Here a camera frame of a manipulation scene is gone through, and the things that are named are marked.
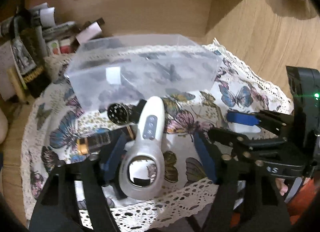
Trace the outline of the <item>person's right hand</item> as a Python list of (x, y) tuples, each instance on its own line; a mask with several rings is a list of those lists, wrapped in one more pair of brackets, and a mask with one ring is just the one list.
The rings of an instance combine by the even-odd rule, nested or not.
[(276, 178), (275, 179), (276, 186), (279, 190), (281, 196), (284, 196), (288, 191), (288, 186), (285, 184), (285, 179), (283, 178)]

